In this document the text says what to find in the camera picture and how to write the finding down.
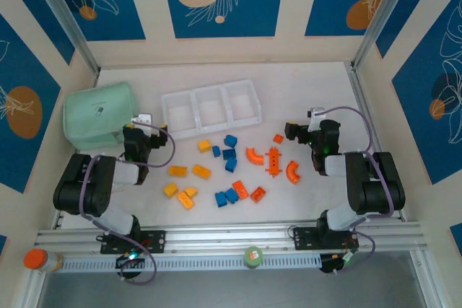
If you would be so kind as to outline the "orange curved lego piece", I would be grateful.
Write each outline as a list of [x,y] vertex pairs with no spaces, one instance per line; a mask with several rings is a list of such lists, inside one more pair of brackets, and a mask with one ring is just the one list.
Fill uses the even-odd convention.
[[301,179],[301,176],[298,174],[299,164],[292,160],[286,167],[286,176],[287,179],[293,184],[296,185]]
[[254,148],[247,148],[245,155],[250,163],[258,166],[264,165],[264,155],[257,154]]

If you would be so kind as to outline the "mint green fabric pouch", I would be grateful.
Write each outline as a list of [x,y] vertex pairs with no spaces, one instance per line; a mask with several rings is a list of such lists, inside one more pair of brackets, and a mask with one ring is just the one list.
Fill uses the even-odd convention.
[[126,82],[81,90],[64,101],[64,135],[80,151],[114,146],[123,142],[123,127],[138,114]]

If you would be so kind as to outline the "orange cross-shaped lego piece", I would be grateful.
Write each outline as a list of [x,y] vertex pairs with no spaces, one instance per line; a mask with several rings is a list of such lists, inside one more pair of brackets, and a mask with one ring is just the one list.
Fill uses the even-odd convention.
[[279,152],[279,150],[275,146],[272,146],[266,152],[266,156],[268,157],[268,160],[269,160],[268,167],[266,168],[266,171],[272,177],[278,176],[282,172],[282,169],[281,169],[280,163],[279,163],[279,158],[281,156],[281,153]]

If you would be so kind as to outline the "black base electronics box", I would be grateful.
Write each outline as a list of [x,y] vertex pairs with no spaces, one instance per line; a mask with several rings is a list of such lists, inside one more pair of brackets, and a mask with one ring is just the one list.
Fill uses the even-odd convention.
[[356,254],[356,250],[348,250],[346,253],[321,254],[321,268],[323,273],[338,273]]
[[140,269],[140,266],[144,264],[144,258],[141,258],[136,251],[126,252],[115,261],[115,269],[122,280],[134,279],[139,276],[141,273],[135,272],[133,269]]

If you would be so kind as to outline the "green round tape roll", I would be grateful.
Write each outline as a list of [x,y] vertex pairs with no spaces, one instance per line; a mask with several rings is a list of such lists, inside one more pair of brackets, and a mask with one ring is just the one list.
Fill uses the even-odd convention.
[[255,269],[263,262],[263,252],[261,248],[250,246],[245,249],[243,257],[244,265],[247,268]]

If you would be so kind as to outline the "jar with orange lid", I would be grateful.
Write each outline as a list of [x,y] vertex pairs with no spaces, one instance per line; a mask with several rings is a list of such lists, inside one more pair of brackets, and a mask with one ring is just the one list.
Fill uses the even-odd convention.
[[40,248],[31,249],[23,258],[23,264],[31,270],[56,272],[62,268],[64,257],[57,252],[49,252]]

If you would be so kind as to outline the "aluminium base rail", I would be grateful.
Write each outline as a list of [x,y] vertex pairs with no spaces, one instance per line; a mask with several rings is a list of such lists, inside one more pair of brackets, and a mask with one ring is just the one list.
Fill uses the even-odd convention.
[[[250,246],[260,247],[269,254],[294,253],[295,242],[289,236],[290,223],[231,224],[214,226],[164,226],[165,255],[236,255]],[[423,251],[428,249],[426,239],[417,221],[397,218],[379,219],[360,224],[359,251],[372,249],[369,236],[378,252]],[[96,229],[40,230],[34,242],[36,247],[69,256],[95,255],[100,251]]]

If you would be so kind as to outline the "aluminium frame post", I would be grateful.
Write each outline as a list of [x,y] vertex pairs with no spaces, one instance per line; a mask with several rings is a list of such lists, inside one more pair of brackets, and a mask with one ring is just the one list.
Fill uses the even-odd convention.
[[83,61],[87,64],[94,76],[98,77],[100,67],[93,56],[85,36],[81,31],[77,21],[67,6],[65,0],[45,0],[60,26],[70,39],[72,45],[80,53]]
[[352,71],[357,73],[359,68],[364,63],[367,54],[369,53],[372,46],[375,44],[379,34],[382,32],[386,22],[388,21],[391,13],[393,12],[396,4],[399,0],[382,0],[378,10],[371,20],[369,27],[365,31],[364,38],[354,55],[351,62]]

